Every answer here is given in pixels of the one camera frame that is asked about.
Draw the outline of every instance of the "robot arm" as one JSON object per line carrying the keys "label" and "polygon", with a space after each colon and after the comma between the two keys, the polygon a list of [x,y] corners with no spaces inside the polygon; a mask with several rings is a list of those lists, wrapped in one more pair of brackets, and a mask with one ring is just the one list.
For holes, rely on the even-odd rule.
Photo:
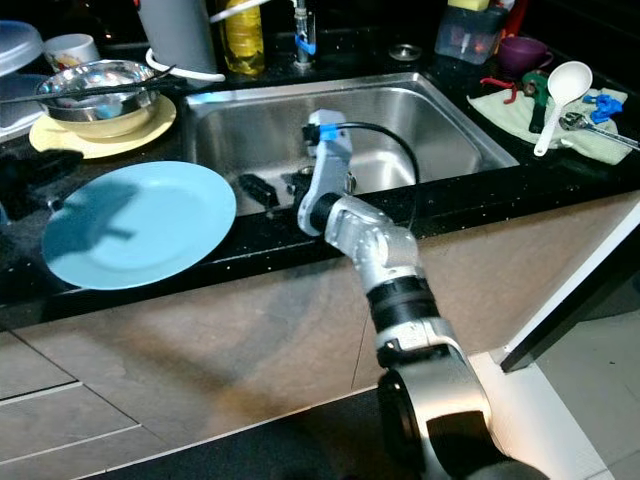
{"label": "robot arm", "polygon": [[453,329],[441,318],[420,266],[412,233],[384,212],[346,196],[351,159],[339,112],[310,117],[315,153],[311,186],[298,210],[307,234],[351,258],[369,300],[377,336],[380,401],[387,448],[423,478],[547,478],[505,456],[490,434],[486,394]]}

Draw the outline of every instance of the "green cloth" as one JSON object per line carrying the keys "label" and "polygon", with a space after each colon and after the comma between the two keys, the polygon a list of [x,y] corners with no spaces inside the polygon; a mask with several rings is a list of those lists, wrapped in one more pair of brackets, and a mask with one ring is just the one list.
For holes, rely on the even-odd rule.
{"label": "green cloth", "polygon": [[[609,90],[603,88],[598,91],[590,89],[587,95],[597,96],[600,94],[611,95],[620,103],[624,103],[627,100],[628,95],[617,90]],[[529,131],[529,123],[531,122],[531,116],[533,115],[533,98],[525,97],[524,93],[518,92],[516,101],[512,104],[505,105],[504,100],[511,97],[511,90],[503,90],[491,95],[485,95],[478,98],[469,98],[469,103],[478,110],[482,115],[487,117],[492,123],[502,128],[504,131],[509,132],[511,135],[515,135],[522,140],[525,140],[532,144],[531,151],[533,151],[533,145],[538,141],[540,136],[537,133],[531,133]],[[554,107],[552,98],[549,98],[547,103],[546,117],[549,118],[551,111]],[[582,99],[578,99],[575,102],[571,102],[567,105],[562,113],[566,112],[578,112],[582,113],[587,119],[590,119],[590,114],[596,109],[595,104],[584,103]],[[597,125],[598,128],[608,130],[613,133],[618,133],[618,127],[616,122],[608,120],[606,122]],[[573,148],[582,155],[599,160],[610,165],[617,165],[620,161],[626,157],[631,148],[625,147],[613,140],[602,137],[596,133],[588,130],[567,131],[558,125],[556,131],[553,134],[551,145],[549,148]]]}

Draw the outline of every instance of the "faucet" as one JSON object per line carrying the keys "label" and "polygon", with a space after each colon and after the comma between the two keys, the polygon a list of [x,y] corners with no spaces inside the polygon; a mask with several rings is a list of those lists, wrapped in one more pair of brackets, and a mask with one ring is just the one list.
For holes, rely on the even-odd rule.
{"label": "faucet", "polygon": [[298,47],[295,65],[305,70],[311,67],[311,57],[316,53],[315,16],[309,12],[308,0],[292,1],[295,9],[296,47]]}

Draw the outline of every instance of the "black cable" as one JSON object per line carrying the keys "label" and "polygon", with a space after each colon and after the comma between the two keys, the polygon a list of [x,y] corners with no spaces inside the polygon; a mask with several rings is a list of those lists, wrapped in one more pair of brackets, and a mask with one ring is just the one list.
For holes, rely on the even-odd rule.
{"label": "black cable", "polygon": [[420,170],[418,167],[418,159],[416,155],[413,153],[413,150],[409,146],[409,144],[399,135],[393,133],[388,128],[385,128],[381,125],[376,125],[375,123],[366,123],[366,122],[343,122],[336,123],[335,127],[338,130],[346,130],[346,129],[363,129],[363,130],[373,130],[374,132],[384,133],[388,137],[393,138],[398,145],[402,147],[405,151],[409,160],[411,161],[411,166],[413,167],[413,175],[416,179],[416,183],[414,185],[414,194],[413,194],[413,208],[411,209],[411,217],[409,217],[409,225],[407,228],[411,230],[413,227],[413,223],[415,222],[417,211],[418,211],[418,185],[420,184]]}

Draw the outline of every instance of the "sink basin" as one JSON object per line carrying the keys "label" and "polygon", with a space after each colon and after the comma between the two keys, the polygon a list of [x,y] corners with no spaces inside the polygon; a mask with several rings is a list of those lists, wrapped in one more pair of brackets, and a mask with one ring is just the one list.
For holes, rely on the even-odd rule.
{"label": "sink basin", "polygon": [[[313,165],[301,127],[319,108],[339,110],[347,121],[376,123],[400,135],[418,158],[422,182],[518,165],[419,74],[202,93],[186,97],[184,106],[186,156],[229,181],[238,215],[265,211],[240,187],[243,174],[271,185],[280,205],[293,203],[286,174]],[[365,130],[349,133],[353,193],[414,183],[409,159],[391,138]]]}

